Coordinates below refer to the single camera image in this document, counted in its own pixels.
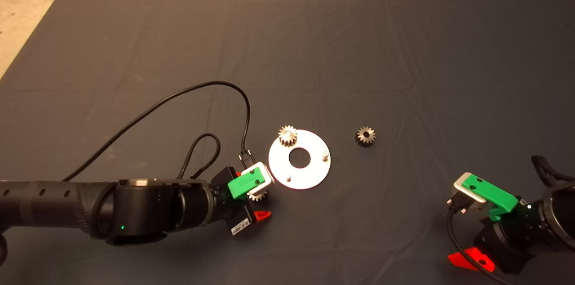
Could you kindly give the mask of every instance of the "metal gear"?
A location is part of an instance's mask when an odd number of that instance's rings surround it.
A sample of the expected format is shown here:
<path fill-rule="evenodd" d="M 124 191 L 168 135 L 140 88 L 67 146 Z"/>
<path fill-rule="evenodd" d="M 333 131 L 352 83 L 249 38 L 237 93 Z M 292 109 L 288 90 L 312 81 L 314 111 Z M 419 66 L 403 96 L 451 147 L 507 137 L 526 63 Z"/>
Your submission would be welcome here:
<path fill-rule="evenodd" d="M 260 195 L 251 195 L 250 193 L 248 193 L 248 197 L 250 197 L 252 201 L 261 201 L 266 194 L 267 191 L 264 191 L 264 193 L 261 193 Z"/>
<path fill-rule="evenodd" d="M 361 127 L 355 133 L 355 141 L 362 147 L 369 147 L 376 139 L 376 132 L 370 127 Z"/>
<path fill-rule="evenodd" d="M 297 141 L 297 130 L 291 125 L 286 125 L 279 129 L 279 141 L 286 147 L 291 147 Z"/>

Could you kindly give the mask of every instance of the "white metal disc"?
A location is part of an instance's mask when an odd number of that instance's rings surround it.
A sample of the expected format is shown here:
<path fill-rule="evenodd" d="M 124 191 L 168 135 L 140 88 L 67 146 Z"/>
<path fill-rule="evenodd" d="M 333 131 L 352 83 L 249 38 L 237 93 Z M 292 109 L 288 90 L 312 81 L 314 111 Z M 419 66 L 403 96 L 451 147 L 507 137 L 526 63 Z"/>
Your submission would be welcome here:
<path fill-rule="evenodd" d="M 296 168 L 289 161 L 289 154 L 296 148 L 310 153 L 310 164 Z M 275 180 L 293 189 L 308 189 L 321 183 L 331 166 L 331 154 L 322 138 L 306 130 L 297 130 L 297 140 L 286 147 L 276 138 L 271 144 L 268 164 Z"/>

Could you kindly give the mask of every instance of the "black cable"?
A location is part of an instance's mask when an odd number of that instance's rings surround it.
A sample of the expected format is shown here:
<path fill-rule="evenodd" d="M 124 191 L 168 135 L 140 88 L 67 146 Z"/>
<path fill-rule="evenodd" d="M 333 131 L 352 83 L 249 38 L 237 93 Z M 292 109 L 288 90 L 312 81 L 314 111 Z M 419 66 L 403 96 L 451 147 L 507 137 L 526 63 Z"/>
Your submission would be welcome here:
<path fill-rule="evenodd" d="M 202 168 L 198 169 L 198 171 L 195 172 L 195 174 L 193 174 L 192 176 L 190 176 L 190 178 L 198 178 L 198 176 L 201 173 L 203 173 L 206 169 L 208 169 L 210 166 L 212 166 L 212 164 L 216 161 L 216 159 L 220 155 L 220 149 L 221 149 L 220 140 L 217 138 L 216 135 L 211 134 L 211 133 L 201 134 L 199 137 L 195 138 L 194 142 L 191 144 L 191 147 L 190 147 L 189 151 L 187 152 L 186 158 L 183 161 L 183 165 L 181 166 L 178 177 L 176 177 L 177 179 L 180 180 L 183 177 L 184 173 L 186 172 L 186 168 L 190 164 L 191 154 L 194 152 L 195 145 L 198 144 L 198 142 L 201 139 L 207 138 L 207 137 L 213 138 L 216 141 L 216 152 L 214 153 L 214 156 L 212 156 L 212 158 L 207 162 L 207 164 L 205 164 Z"/>
<path fill-rule="evenodd" d="M 447 213 L 447 233 L 449 234 L 449 238 L 451 239 L 451 242 L 453 243 L 453 245 L 457 248 L 457 251 L 460 252 L 460 254 L 463 255 L 463 257 L 470 263 L 473 265 L 473 267 L 477 268 L 477 270 L 479 270 L 480 272 L 482 272 L 483 274 L 485 274 L 487 277 L 493 279 L 494 281 L 496 281 L 497 283 L 503 284 L 503 285 L 514 285 L 513 283 L 511 283 L 510 281 L 506 281 L 505 279 L 495 276 L 492 273 L 490 273 L 487 269 L 483 268 L 483 266 L 481 264 L 479 264 L 477 261 L 475 261 L 473 258 L 471 258 L 471 256 L 469 256 L 465 250 L 460 246 L 459 242 L 456 239 L 456 235 L 453 232 L 453 216 L 457 213 L 457 210 L 450 207 L 449 208 L 449 212 Z"/>
<path fill-rule="evenodd" d="M 8 244 L 6 243 L 6 238 L 0 233 L 0 266 L 4 264 L 6 258 L 8 257 Z"/>
<path fill-rule="evenodd" d="M 136 123 L 138 123 L 139 121 L 144 119 L 144 117 L 148 116 L 150 113 L 152 113 L 153 111 L 158 109 L 158 107 L 164 105 L 164 103 L 166 103 L 167 101 L 170 101 L 171 99 L 178 97 L 180 95 L 186 94 L 188 92 L 192 92 L 194 90 L 197 90 L 200 88 L 205 88 L 207 86 L 212 86 L 212 85 L 222 85 L 222 86 L 228 86 L 230 88 L 233 88 L 236 91 L 238 91 L 242 95 L 242 97 L 244 98 L 244 102 L 246 103 L 246 125 L 244 127 L 244 133 L 242 135 L 242 141 L 240 144 L 240 147 L 241 147 L 240 153 L 242 153 L 242 154 L 249 153 L 248 150 L 246 150 L 246 136 L 248 134 L 248 127 L 250 126 L 250 101 L 248 100 L 246 93 L 244 93 L 244 91 L 242 91 L 241 88 L 239 88 L 238 86 L 236 86 L 232 83 L 224 82 L 223 80 L 212 80 L 210 82 L 197 84 L 197 85 L 179 90 L 178 92 L 171 94 L 170 96 L 162 99 L 160 102 L 157 102 L 156 104 L 154 104 L 152 107 L 150 107 L 149 109 L 144 111 L 138 117 L 136 117 L 135 119 L 130 121 L 127 125 L 125 125 L 122 129 L 120 129 L 117 133 L 115 133 L 103 146 L 101 146 L 98 150 L 96 150 L 96 152 L 92 156 L 90 156 L 90 158 L 88 158 L 88 160 L 86 160 L 86 162 L 84 162 L 84 164 L 81 164 L 80 167 L 78 167 L 76 170 L 74 170 L 70 175 L 66 176 L 66 178 L 63 179 L 63 181 L 70 181 L 72 178 L 78 176 L 78 174 L 80 174 L 82 171 L 84 171 L 84 169 L 86 169 L 88 166 L 90 166 L 90 164 L 92 164 L 104 151 L 106 151 L 106 149 L 108 147 L 111 146 L 111 144 L 113 144 L 119 137 L 121 137 L 121 135 L 123 135 L 128 129 L 130 129 Z"/>

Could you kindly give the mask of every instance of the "dark metal gear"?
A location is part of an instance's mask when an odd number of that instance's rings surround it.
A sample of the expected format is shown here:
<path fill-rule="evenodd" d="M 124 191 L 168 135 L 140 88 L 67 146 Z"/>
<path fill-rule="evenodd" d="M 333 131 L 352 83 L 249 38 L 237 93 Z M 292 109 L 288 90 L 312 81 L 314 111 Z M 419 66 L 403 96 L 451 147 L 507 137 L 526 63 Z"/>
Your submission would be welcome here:
<path fill-rule="evenodd" d="M 376 139 L 376 132 L 370 127 L 361 127 L 355 133 L 355 141 L 362 147 L 369 147 Z"/>

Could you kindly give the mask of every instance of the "center hole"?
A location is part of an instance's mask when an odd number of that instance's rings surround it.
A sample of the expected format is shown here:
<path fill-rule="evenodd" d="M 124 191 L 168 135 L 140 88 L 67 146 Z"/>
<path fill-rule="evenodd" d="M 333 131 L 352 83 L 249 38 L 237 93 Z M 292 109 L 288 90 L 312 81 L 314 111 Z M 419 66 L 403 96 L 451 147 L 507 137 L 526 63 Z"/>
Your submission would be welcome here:
<path fill-rule="evenodd" d="M 289 153 L 289 162 L 295 168 L 306 168 L 310 164 L 310 153 L 304 148 L 295 148 Z"/>

